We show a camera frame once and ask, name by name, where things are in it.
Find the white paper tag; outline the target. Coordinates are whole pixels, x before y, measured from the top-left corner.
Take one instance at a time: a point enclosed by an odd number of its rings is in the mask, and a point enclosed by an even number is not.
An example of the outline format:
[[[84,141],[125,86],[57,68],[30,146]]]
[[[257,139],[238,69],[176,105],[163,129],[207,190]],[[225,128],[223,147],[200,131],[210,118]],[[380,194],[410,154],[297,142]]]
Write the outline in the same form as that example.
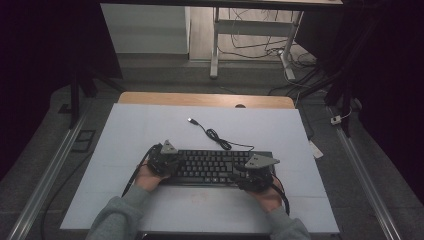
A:
[[[319,159],[324,156],[322,151],[312,141],[309,142],[309,145],[315,159]]]

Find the black metal stand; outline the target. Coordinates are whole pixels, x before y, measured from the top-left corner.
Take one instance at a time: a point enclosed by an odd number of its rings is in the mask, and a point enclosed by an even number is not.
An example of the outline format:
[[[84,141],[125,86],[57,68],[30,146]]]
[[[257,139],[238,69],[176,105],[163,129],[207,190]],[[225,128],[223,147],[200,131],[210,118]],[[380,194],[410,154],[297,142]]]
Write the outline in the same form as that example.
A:
[[[113,81],[112,79],[106,77],[104,74],[97,71],[90,65],[81,65],[76,68],[71,78],[71,122],[70,129],[73,129],[77,121],[80,119],[80,94],[79,90],[82,90],[84,95],[88,98],[94,98],[97,93],[97,87],[95,86],[94,80],[98,79],[101,82],[105,83],[109,87],[115,89],[119,93],[126,92],[126,89]]]
[[[313,85],[308,90],[302,91],[299,96],[299,98],[302,99],[326,86],[330,86],[329,92],[324,98],[324,102],[327,106],[335,106],[339,100],[342,100],[342,114],[344,118],[341,120],[341,129],[347,137],[351,136],[349,131],[349,116],[355,65],[377,23],[378,21],[374,17],[365,19],[360,28],[353,35],[353,38],[339,53],[342,59],[339,63],[338,70],[326,80]]]

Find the white desk frame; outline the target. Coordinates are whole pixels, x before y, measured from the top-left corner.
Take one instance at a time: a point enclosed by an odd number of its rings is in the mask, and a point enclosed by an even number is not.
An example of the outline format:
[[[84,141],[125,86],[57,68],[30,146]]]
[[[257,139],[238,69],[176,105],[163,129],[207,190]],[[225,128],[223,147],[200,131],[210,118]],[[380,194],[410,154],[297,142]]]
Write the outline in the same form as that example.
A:
[[[285,45],[277,51],[285,77],[291,81],[295,79],[292,69],[292,64],[289,62],[289,54],[297,34],[300,22],[303,16],[303,11],[294,11],[293,19],[289,22],[274,22],[269,21],[253,21],[242,20],[240,14],[235,12],[234,19],[221,19],[220,8],[214,8],[213,14],[213,46],[211,52],[210,78],[218,77],[219,64],[219,35],[242,35],[242,36],[265,36],[265,37],[282,37],[285,40]]]

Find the wooden table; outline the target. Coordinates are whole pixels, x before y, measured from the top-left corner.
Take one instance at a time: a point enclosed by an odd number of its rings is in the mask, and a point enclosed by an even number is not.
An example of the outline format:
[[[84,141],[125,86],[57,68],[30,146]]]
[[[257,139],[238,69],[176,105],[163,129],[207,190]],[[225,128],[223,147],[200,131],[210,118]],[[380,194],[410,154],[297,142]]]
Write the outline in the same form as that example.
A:
[[[281,96],[254,96],[230,94],[124,92],[120,95],[122,104],[150,104],[172,106],[208,106],[265,109],[294,109],[293,100]]]

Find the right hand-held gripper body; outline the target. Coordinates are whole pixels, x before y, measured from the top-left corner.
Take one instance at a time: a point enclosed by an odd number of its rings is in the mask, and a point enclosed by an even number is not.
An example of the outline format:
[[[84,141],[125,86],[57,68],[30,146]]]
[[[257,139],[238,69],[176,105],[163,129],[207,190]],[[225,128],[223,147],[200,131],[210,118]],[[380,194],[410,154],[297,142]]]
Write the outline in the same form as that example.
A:
[[[233,174],[232,181],[241,189],[261,193],[273,185],[273,167],[279,160],[259,154],[253,154],[244,165],[235,165],[234,168],[245,177]]]

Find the person's left hand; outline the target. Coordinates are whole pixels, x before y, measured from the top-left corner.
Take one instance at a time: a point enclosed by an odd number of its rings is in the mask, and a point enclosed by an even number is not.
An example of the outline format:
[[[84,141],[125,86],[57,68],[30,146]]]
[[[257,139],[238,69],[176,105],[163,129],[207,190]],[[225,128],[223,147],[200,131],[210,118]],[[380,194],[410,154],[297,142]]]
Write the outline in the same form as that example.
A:
[[[155,175],[146,164],[142,164],[139,167],[134,184],[148,192],[152,192],[162,180],[164,180],[164,177]]]

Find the black computer keyboard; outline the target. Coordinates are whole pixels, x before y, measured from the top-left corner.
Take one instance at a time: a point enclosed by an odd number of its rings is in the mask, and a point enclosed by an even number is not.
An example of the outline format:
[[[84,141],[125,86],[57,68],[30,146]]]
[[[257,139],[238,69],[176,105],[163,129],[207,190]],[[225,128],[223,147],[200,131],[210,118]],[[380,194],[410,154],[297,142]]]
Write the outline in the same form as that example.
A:
[[[249,176],[236,165],[245,165],[254,154],[272,157],[269,151],[180,150],[177,170],[161,185],[235,187],[231,175],[241,179]]]

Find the white foam board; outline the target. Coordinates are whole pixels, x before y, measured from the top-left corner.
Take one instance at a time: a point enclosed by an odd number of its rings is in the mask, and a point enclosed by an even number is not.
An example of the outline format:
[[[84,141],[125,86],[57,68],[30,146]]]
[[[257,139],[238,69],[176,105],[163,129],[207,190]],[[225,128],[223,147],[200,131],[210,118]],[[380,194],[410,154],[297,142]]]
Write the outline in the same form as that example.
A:
[[[290,215],[311,233],[336,233],[335,221],[310,144],[295,109],[116,104],[61,224],[91,227],[114,196],[122,194],[143,155],[170,141],[177,149],[215,150],[204,133],[214,129],[236,149],[270,151],[290,203]],[[139,227],[146,233],[266,234],[264,212],[233,187],[160,186],[151,195]]]

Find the aluminium rail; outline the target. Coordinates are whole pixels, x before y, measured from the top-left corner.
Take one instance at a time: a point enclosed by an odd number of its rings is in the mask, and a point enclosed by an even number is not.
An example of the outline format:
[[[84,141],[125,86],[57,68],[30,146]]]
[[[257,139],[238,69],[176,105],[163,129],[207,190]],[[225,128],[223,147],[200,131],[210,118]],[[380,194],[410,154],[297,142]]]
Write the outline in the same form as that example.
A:
[[[53,183],[58,176],[66,157],[87,117],[87,111],[84,110],[73,126],[66,132],[65,137],[51,158],[46,170],[44,171],[40,181],[35,187],[15,225],[9,233],[6,240],[25,240],[29,230],[31,229]]]
[[[341,127],[341,123],[334,124],[332,118],[331,125],[336,129],[341,144],[352,164],[356,176],[367,196],[368,202],[375,212],[375,216],[387,240],[402,240],[401,234],[386,206],[380,197],[363,161],[360,157],[352,139],[346,135]]]

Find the white cabinet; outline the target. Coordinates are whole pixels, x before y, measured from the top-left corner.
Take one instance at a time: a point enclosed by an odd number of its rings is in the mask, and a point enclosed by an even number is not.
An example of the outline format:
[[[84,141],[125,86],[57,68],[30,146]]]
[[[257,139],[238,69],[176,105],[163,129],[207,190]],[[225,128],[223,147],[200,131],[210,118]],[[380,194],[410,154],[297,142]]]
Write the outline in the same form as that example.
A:
[[[189,53],[189,7],[102,3],[101,9],[117,53]]]

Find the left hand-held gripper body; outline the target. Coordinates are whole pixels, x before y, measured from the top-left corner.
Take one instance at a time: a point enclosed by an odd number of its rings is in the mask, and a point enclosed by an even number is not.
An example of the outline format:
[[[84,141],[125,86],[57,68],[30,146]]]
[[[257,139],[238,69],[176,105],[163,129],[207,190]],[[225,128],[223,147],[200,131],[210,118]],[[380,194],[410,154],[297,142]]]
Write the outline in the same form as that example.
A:
[[[166,140],[163,144],[154,145],[148,154],[147,167],[150,171],[160,177],[172,175],[179,165],[178,150]]]

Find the person's right hand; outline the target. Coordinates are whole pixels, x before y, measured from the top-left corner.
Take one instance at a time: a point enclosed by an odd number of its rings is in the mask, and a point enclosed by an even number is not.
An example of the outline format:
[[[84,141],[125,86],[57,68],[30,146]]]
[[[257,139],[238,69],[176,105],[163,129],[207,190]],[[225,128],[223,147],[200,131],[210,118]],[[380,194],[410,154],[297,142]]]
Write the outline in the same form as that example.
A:
[[[270,213],[282,206],[281,196],[273,188],[269,188],[261,193],[248,191],[248,194],[259,203],[265,213]]]

